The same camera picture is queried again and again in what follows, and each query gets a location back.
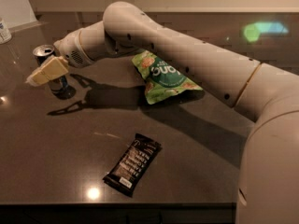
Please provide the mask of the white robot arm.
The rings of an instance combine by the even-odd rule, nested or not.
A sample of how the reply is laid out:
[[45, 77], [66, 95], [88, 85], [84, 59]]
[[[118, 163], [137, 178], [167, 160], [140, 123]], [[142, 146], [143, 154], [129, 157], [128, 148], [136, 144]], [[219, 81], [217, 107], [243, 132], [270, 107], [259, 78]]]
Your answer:
[[27, 79], [40, 86], [106, 57], [145, 49], [254, 121], [245, 144], [235, 224], [299, 224], [299, 76], [168, 29], [126, 2], [70, 33]]

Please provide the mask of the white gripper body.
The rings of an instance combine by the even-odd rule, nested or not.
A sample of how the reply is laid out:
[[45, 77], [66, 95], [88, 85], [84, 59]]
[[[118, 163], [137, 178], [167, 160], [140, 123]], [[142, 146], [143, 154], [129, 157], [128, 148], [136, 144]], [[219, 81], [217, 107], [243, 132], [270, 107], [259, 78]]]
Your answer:
[[88, 57], [81, 46], [81, 32], [82, 29], [78, 29], [54, 43], [54, 47], [60, 55], [68, 60], [71, 66], [76, 68], [83, 68], [93, 64], [93, 60]]

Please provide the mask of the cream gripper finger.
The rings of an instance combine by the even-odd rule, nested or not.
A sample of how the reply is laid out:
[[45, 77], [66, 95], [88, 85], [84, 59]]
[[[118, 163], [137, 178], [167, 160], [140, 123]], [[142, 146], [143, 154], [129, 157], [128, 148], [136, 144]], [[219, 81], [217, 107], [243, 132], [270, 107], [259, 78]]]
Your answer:
[[38, 87], [49, 82], [48, 77], [43, 72], [33, 73], [26, 78], [26, 83]]
[[39, 73], [46, 78], [58, 78], [69, 71], [68, 61], [62, 56], [50, 56], [39, 67]]

